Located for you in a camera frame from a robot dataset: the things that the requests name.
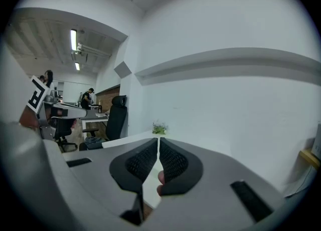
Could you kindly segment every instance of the mesh backrest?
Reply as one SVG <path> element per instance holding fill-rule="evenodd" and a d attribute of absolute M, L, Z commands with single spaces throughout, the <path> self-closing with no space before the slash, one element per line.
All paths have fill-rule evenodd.
<path fill-rule="evenodd" d="M 106 127 L 106 135 L 110 141 L 120 138 L 126 115 L 127 107 L 111 106 Z"/>

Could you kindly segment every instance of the floor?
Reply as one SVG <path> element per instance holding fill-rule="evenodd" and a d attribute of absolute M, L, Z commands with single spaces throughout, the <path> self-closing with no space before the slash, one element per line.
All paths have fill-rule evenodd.
<path fill-rule="evenodd" d="M 95 132 L 96 136 L 106 139 L 106 134 L 105 134 L 106 127 L 102 123 L 99 123 L 99 122 L 87 123 L 86 128 L 99 128 L 99 131 Z M 84 136 L 82 134 L 81 120 L 77 121 L 75 129 L 72 131 L 71 135 L 66 136 L 66 139 L 69 143 L 75 143 L 78 145 L 77 149 L 75 149 L 75 146 L 73 146 L 73 145 L 67 145 L 65 147 L 66 152 L 79 151 L 79 145 L 84 142 Z M 144 208 L 144 212 L 143 212 L 144 219 L 147 219 L 147 217 L 151 214 L 153 208 L 149 207 L 146 203 L 144 203 L 143 208 Z"/>

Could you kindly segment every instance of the black office chair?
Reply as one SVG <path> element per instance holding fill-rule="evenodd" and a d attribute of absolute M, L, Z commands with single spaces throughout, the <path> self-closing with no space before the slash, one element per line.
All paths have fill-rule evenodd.
<path fill-rule="evenodd" d="M 55 139 L 58 140 L 57 144 L 59 147 L 61 147 L 63 152 L 66 152 L 65 145 L 74 145 L 75 149 L 78 148 L 78 145 L 76 145 L 75 143 L 68 143 L 65 138 L 65 136 L 71 135 L 71 126 L 73 124 L 73 121 L 74 120 L 57 119 Z"/>
<path fill-rule="evenodd" d="M 110 108 L 109 118 L 106 127 L 106 136 L 107 142 L 113 141 L 120 138 L 121 130 L 125 122 L 125 118 L 127 115 L 127 107 L 126 104 L 126 95 L 119 95 L 112 99 L 112 106 Z M 83 129 L 83 133 L 90 132 L 91 136 L 95 137 L 95 132 L 98 131 L 98 128 L 93 129 Z M 101 143 L 93 143 L 90 145 L 86 145 L 85 143 L 81 143 L 79 146 L 80 151 L 85 150 L 95 150 L 101 149 Z"/>

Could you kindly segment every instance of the black slot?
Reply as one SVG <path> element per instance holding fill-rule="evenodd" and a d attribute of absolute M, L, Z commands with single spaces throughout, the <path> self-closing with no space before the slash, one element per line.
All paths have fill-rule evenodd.
<path fill-rule="evenodd" d="M 83 158 L 83 159 L 78 159 L 78 160 L 73 160 L 73 161 L 67 161 L 66 163 L 69 168 L 72 168 L 72 167 L 80 166 L 80 165 L 83 165 L 83 164 L 86 164 L 89 162 L 91 162 L 90 159 Z"/>
<path fill-rule="evenodd" d="M 256 222 L 272 213 L 270 207 L 245 181 L 236 181 L 230 186 Z"/>

